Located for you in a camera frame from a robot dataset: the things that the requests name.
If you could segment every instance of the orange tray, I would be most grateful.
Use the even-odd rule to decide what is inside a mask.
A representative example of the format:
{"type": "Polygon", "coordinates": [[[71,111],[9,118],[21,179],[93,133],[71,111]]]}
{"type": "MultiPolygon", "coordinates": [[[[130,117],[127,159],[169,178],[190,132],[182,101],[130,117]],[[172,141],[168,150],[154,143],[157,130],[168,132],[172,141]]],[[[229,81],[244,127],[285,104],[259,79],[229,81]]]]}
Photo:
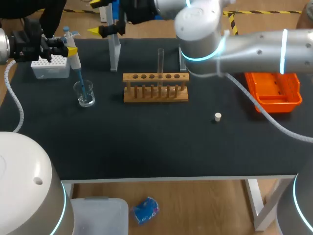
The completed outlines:
{"type": "Polygon", "coordinates": [[[289,113],[302,102],[295,73],[245,73],[252,96],[268,113],[289,113]]]}

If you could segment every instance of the white pipette tip box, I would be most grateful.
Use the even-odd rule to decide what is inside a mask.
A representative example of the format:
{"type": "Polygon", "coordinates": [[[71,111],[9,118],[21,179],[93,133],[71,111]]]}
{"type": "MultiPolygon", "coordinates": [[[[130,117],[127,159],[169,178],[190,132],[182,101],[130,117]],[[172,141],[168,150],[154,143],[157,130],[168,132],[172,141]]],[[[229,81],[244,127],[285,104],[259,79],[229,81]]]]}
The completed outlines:
{"type": "Polygon", "coordinates": [[[31,68],[38,79],[68,78],[70,64],[61,55],[51,55],[51,63],[39,57],[38,61],[31,63],[31,68]]]}

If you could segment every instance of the black table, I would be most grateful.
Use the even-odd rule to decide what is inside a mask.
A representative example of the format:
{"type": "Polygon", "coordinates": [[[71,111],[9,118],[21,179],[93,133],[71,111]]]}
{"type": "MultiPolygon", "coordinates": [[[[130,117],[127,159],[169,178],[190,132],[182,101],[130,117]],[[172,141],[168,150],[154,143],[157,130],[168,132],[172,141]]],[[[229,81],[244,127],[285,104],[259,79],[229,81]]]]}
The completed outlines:
{"type": "MultiPolygon", "coordinates": [[[[226,78],[191,76],[189,102],[124,104],[122,74],[155,72],[158,48],[165,51],[164,71],[179,71],[175,39],[121,40],[118,72],[110,72],[106,40],[76,44],[83,77],[94,84],[94,106],[79,107],[73,71],[68,79],[38,80],[23,63],[11,83],[25,112],[20,133],[45,149],[61,180],[293,175],[312,156],[313,144],[278,131],[226,78]],[[211,122],[216,112],[218,124],[211,122]]],[[[299,77],[303,103],[274,117],[313,136],[313,82],[299,77]]],[[[18,121],[7,94],[0,130],[12,131],[18,121]]]]}

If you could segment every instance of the floor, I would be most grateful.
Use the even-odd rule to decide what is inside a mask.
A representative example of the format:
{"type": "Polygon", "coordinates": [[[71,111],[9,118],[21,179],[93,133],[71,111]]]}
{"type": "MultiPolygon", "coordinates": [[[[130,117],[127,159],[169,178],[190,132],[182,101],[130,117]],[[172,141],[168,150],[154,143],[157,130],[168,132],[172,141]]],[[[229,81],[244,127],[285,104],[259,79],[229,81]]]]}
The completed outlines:
{"type": "MultiPolygon", "coordinates": [[[[302,10],[307,0],[237,0],[225,10],[302,10]]],[[[89,10],[87,3],[68,0],[66,9],[89,10]]],[[[236,14],[235,23],[239,34],[256,31],[295,28],[298,14],[236,14]]],[[[231,30],[227,16],[223,16],[223,29],[231,30]]],[[[20,28],[19,21],[3,20],[7,33],[20,28]]],[[[88,28],[100,25],[98,14],[64,13],[56,36],[62,35],[62,27],[68,25],[79,31],[81,38],[95,38],[88,28]]],[[[175,37],[173,21],[152,21],[139,25],[127,25],[129,38],[175,37]]],[[[0,102],[5,95],[0,81],[0,102]]],[[[263,197],[274,180],[260,180],[263,197]]],[[[152,183],[106,183],[75,185],[74,197],[108,196],[123,198],[129,207],[150,196],[159,202],[160,213],[149,223],[138,226],[130,218],[130,235],[277,235],[275,223],[265,232],[255,233],[252,213],[243,181],[194,181],[152,183]]]]}

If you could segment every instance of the clear plastic box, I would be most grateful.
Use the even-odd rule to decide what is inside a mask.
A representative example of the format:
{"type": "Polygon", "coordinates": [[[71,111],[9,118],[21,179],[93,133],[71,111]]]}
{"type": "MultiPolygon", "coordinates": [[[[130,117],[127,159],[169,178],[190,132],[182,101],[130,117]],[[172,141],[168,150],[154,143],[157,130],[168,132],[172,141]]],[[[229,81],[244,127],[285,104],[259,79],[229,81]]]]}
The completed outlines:
{"type": "Polygon", "coordinates": [[[39,57],[38,61],[31,63],[31,68],[38,79],[68,78],[70,64],[67,58],[61,55],[51,55],[51,63],[39,57]]]}
{"type": "Polygon", "coordinates": [[[128,204],[119,198],[71,199],[73,235],[128,235],[128,204]]]}

